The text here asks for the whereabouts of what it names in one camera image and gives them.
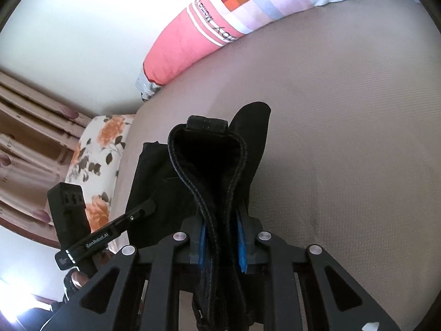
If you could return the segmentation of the person's left hand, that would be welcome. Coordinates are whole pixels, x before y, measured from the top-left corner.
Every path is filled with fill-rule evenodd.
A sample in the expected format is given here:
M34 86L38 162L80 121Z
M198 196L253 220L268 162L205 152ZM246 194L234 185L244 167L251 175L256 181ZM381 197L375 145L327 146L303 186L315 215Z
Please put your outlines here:
M100 254L94 255L91 259L93 266L99 270L104 267L114 256L110 250L104 250ZM88 281L89 276L78 268L73 268L64 277L64 301L68 301L79 289L81 289Z

